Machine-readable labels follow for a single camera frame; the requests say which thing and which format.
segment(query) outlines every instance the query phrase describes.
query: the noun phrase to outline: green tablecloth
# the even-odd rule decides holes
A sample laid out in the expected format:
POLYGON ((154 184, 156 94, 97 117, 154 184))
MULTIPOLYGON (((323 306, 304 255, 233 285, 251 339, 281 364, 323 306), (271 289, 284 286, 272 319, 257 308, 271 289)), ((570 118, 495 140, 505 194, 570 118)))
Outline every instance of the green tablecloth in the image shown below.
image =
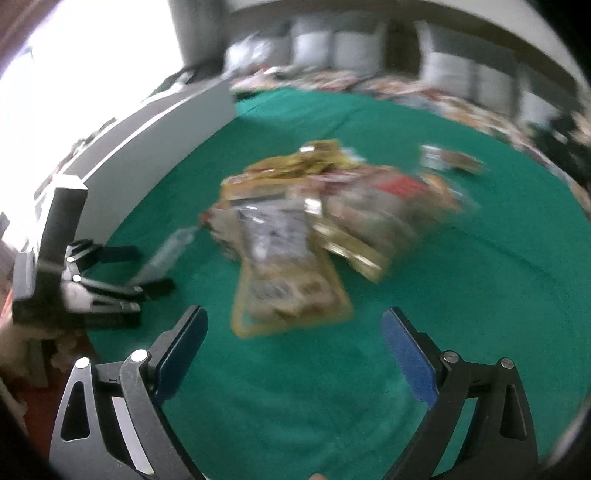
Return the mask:
MULTIPOLYGON (((178 289, 145 304, 141 327, 91 334, 102 360, 120 360, 149 346, 188 305, 207 309, 207 338, 164 406, 198 467, 215 480, 305 480, 314 472, 379 479, 426 412, 382 339, 390 306, 467 361, 512 358, 547 451, 591 379, 590 226, 567 186, 491 137, 389 102, 279 90, 243 100, 238 111, 160 182, 110 244, 151 255, 197 221, 221 179, 315 139, 338 138, 371 163, 405 170, 416 168, 421 144, 434 143, 475 155, 489 171, 454 178, 480 204, 477 215, 433 235, 382 283, 335 259, 356 309, 349 322, 239 340, 229 326, 239 267, 200 231, 171 273, 178 289)), ((121 281, 137 268, 99 276, 121 281)), ((453 462, 457 433, 441 468, 453 462)))

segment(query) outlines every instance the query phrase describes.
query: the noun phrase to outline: white panel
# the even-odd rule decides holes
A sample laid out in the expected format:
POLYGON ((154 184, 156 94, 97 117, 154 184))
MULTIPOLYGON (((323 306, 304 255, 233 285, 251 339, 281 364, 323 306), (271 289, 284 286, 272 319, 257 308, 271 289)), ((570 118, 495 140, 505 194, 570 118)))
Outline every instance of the white panel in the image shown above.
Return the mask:
POLYGON ((90 173, 96 165, 125 142, 142 125, 150 121, 181 100, 203 90, 200 84, 187 85, 180 92, 160 93, 143 101, 138 109, 117 121, 101 132, 90 145, 75 156, 60 173, 77 175, 81 179, 90 173))
POLYGON ((330 65, 333 33, 310 32, 298 35, 293 42, 293 64, 298 67, 326 68, 330 65))
POLYGON ((421 64, 421 81, 460 98, 470 98, 472 61, 447 53, 430 53, 421 64))
MULTIPOLYGON (((277 0, 227 0, 233 10, 277 0)), ((569 49, 546 20, 525 0, 426 0, 481 17, 538 48, 587 88, 589 84, 569 49)), ((359 9, 363 1, 358 0, 359 9)))
POLYGON ((513 78, 486 65, 478 65, 476 101, 492 112, 511 117, 515 101, 513 78))
POLYGON ((220 82, 144 124, 84 177, 76 238, 106 242, 170 170, 235 116, 228 82, 220 82))

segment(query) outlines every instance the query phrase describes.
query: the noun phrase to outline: metal screw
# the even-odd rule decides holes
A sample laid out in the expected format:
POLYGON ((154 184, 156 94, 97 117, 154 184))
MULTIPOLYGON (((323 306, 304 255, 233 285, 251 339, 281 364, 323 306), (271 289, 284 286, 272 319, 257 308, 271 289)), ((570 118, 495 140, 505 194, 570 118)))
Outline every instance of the metal screw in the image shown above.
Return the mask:
POLYGON ((143 362, 148 358, 148 352, 146 350, 136 350, 134 353, 131 354, 131 361, 132 362, 143 362))
POLYGON ((452 352, 451 350, 449 350, 443 354, 443 359, 448 364, 455 364, 460 359, 460 356, 456 352, 452 352))
POLYGON ((76 368, 79 368, 80 370, 82 370, 83 368, 86 368, 90 365, 90 359, 83 356, 82 358, 79 358, 78 360, 76 360, 76 363, 74 364, 74 366, 76 368))
POLYGON ((507 370, 511 370, 515 364, 513 363, 513 360, 511 360, 510 358, 503 358, 501 360, 501 366, 503 368, 506 368, 507 370))

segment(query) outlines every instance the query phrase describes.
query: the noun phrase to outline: plastic food package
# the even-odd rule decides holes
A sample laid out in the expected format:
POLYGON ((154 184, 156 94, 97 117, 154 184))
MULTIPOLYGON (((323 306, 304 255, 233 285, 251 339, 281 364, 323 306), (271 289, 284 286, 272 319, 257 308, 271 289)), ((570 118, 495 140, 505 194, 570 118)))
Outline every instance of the plastic food package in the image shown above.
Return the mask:
POLYGON ((226 72, 249 74, 259 70, 273 52, 272 42, 249 35, 226 50, 226 72))
POLYGON ((357 168, 361 157, 338 140, 316 140, 288 156, 265 158, 244 170, 255 179, 292 179, 327 170, 357 168))
POLYGON ((212 238, 217 242, 225 257, 240 260, 239 235, 236 211, 222 208, 215 204, 200 216, 202 226, 209 229, 212 238))
POLYGON ((350 301, 314 243, 301 200, 238 208, 242 275, 232 329, 242 338, 345 320, 350 301))
POLYGON ((475 157, 462 152, 444 150, 432 145, 421 147, 421 165, 433 170, 464 170, 469 173, 478 174, 484 171, 484 164, 475 157))
POLYGON ((462 209, 455 190, 429 173, 410 177, 368 166, 310 181, 299 194, 322 247, 347 258, 371 281, 380 280, 392 260, 462 209))
POLYGON ((228 177, 220 188, 220 206, 229 208, 248 202, 285 198, 298 179, 266 179, 250 173, 228 177))
POLYGON ((140 285, 164 278, 186 248, 193 243, 197 230, 196 226, 176 230, 141 270, 128 281, 128 285, 140 285))

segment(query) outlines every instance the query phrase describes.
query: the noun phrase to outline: small package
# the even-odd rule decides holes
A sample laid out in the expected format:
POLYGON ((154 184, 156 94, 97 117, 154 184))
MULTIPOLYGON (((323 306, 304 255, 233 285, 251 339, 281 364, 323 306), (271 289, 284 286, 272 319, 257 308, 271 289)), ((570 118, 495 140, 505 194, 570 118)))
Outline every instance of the small package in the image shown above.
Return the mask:
POLYGON ((288 156, 265 158, 248 166, 245 174, 256 179, 293 179, 324 171, 357 168, 362 159, 338 140, 314 140, 288 156))
POLYGON ((460 203, 438 176, 410 177, 394 168, 319 180, 306 195, 306 210, 326 250, 349 260, 371 281, 424 235, 457 212, 460 203))
POLYGON ((350 316, 350 301, 315 244, 301 200, 267 200, 237 211, 243 261, 232 329, 239 337, 350 316))
POLYGON ((224 179, 220 188, 220 206, 230 208, 249 202, 285 198, 298 179, 260 178, 243 173, 224 179))
POLYGON ((432 170, 463 170, 479 174, 484 171, 484 163, 462 152, 444 150, 432 145, 421 147, 421 165, 432 170))

